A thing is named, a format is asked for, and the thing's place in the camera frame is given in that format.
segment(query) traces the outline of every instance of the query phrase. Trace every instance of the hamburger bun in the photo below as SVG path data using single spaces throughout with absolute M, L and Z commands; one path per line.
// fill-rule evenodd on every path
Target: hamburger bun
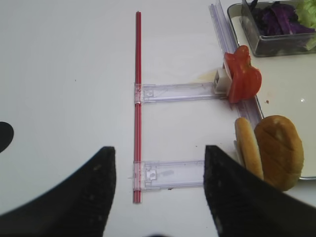
M 245 118 L 235 121 L 236 140 L 245 168 L 260 179 L 264 179 L 259 147 L 250 122 Z
M 257 124 L 254 133 L 264 180 L 281 191 L 289 190 L 301 176 L 304 162 L 302 141 L 294 124 L 283 116 L 269 116 Z

